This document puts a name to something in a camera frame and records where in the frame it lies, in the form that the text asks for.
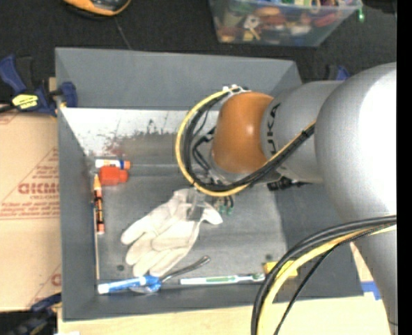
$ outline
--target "marker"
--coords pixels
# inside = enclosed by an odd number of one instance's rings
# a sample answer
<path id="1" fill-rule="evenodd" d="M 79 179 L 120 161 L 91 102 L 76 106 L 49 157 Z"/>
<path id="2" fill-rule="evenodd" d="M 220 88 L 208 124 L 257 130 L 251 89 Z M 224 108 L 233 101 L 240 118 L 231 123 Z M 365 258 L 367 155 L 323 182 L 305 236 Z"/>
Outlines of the marker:
<path id="1" fill-rule="evenodd" d="M 102 186 L 100 185 L 99 175 L 97 174 L 94 176 L 93 182 L 93 202 L 96 232 L 98 235 L 103 235 L 105 233 L 105 222 L 103 219 Z"/>
<path id="2" fill-rule="evenodd" d="M 131 162 L 128 160 L 119 159 L 96 159 L 96 168 L 101 168 L 102 166 L 116 166 L 116 168 L 128 170 L 131 168 Z"/>
<path id="3" fill-rule="evenodd" d="M 99 294 L 108 294 L 126 290 L 128 288 L 150 286 L 158 283 L 160 283 L 160 279 L 157 276 L 138 276 L 136 278 L 124 279 L 122 281 L 98 284 L 97 291 Z"/>

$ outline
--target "clamp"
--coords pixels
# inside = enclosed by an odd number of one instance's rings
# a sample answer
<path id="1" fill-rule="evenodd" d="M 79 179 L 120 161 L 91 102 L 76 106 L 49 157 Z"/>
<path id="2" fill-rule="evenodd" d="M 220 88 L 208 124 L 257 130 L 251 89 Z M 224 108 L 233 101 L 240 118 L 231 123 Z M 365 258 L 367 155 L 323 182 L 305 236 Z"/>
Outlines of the clamp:
<path id="1" fill-rule="evenodd" d="M 56 117 L 57 109 L 62 105 L 77 107 L 77 93 L 72 82 L 62 83 L 55 91 L 48 91 L 44 82 L 35 87 L 30 69 L 31 59 L 28 57 L 16 61 L 15 55 L 10 54 L 0 61 L 0 77 L 13 88 L 13 107 L 21 112 L 39 112 L 53 117 Z"/>

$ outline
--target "cable bundle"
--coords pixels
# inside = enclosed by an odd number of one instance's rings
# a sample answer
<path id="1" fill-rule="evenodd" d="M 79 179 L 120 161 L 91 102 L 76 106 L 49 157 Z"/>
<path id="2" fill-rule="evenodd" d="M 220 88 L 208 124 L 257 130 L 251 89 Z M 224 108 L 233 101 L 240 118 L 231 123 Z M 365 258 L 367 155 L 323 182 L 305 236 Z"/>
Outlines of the cable bundle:
<path id="1" fill-rule="evenodd" d="M 369 218 L 328 228 L 296 244 L 271 269 L 270 273 L 266 276 L 266 280 L 260 286 L 252 309 L 251 334 L 278 334 L 299 292 L 322 261 L 338 246 L 368 235 L 395 230 L 396 224 L 396 215 Z M 273 333 L 268 332 L 269 329 L 266 329 L 267 308 L 272 306 L 276 294 L 280 291 L 289 275 L 314 258 L 319 259 L 291 298 L 277 328 Z"/>

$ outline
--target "pen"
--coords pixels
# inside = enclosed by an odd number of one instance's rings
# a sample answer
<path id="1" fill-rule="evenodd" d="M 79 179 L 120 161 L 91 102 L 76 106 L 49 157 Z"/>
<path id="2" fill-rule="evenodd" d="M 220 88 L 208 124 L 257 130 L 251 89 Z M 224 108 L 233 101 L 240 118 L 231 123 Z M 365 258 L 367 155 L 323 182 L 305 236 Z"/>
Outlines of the pen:
<path id="1" fill-rule="evenodd" d="M 102 199 L 102 186 L 100 185 L 99 176 L 94 176 L 93 182 L 93 203 L 94 203 L 94 216 L 96 219 L 96 232 L 98 235 L 105 233 L 105 222 L 103 219 L 103 199 Z"/>

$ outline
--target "yellow tape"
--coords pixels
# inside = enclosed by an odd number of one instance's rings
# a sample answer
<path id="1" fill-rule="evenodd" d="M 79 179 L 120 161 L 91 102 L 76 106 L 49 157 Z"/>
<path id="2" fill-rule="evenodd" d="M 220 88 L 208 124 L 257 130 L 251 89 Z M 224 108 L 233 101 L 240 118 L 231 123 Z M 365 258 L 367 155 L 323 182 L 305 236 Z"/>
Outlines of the yellow tape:
<path id="1" fill-rule="evenodd" d="M 288 262 L 286 262 L 286 263 L 284 264 L 284 266 L 287 268 L 287 267 L 289 267 L 290 265 L 292 265 L 293 263 L 294 263 L 293 260 L 289 260 Z M 265 274 L 269 273 L 269 272 L 271 271 L 271 269 L 272 269 L 273 267 L 275 267 L 276 264 L 277 264 L 277 262 L 267 262 L 267 263 L 265 263 L 265 264 L 263 265 L 263 270 L 264 270 Z M 293 272 L 289 275 L 290 278 L 294 278 L 294 277 L 297 277 L 297 276 L 298 276 L 297 269 L 296 269 L 295 271 L 293 271 Z"/>

